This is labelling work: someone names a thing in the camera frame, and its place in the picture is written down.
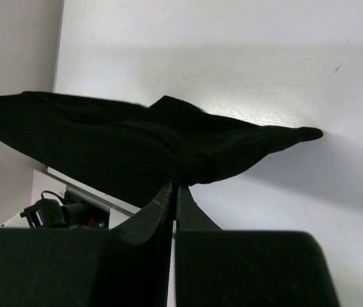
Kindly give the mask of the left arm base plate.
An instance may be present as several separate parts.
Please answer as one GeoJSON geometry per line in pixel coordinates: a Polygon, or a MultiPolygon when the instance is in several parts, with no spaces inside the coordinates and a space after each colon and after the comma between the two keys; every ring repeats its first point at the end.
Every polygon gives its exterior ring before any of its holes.
{"type": "Polygon", "coordinates": [[[64,199],[64,211],[70,228],[108,228],[108,210],[73,191],[65,191],[64,199]]]}

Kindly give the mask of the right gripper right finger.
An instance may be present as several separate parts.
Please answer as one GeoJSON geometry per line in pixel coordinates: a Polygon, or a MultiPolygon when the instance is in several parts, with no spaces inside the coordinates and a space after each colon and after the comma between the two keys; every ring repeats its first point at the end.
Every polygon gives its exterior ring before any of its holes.
{"type": "Polygon", "coordinates": [[[223,230],[177,191],[177,306],[339,306],[325,256],[306,232],[223,230]]]}

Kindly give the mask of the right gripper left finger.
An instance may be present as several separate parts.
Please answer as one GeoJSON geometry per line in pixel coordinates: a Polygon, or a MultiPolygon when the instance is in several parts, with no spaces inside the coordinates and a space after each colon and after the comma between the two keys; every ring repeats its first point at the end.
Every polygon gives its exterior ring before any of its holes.
{"type": "Polygon", "coordinates": [[[166,306],[173,184],[111,230],[0,228],[0,306],[166,306]]]}

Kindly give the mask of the black skirt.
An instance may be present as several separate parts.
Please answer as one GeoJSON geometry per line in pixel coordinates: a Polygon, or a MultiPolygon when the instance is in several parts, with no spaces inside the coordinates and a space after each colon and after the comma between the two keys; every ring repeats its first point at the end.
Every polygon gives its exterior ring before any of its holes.
{"type": "Polygon", "coordinates": [[[0,96],[1,142],[136,207],[167,182],[224,180],[322,135],[212,115],[169,96],[149,107],[37,91],[0,96]]]}

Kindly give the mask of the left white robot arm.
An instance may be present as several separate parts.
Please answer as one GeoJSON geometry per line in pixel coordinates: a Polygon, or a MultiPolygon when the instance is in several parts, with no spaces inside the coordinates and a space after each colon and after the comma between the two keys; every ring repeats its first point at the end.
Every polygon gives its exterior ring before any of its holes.
{"type": "Polygon", "coordinates": [[[88,209],[83,201],[70,203],[52,191],[42,191],[40,199],[20,217],[27,219],[30,228],[75,228],[86,224],[88,209]]]}

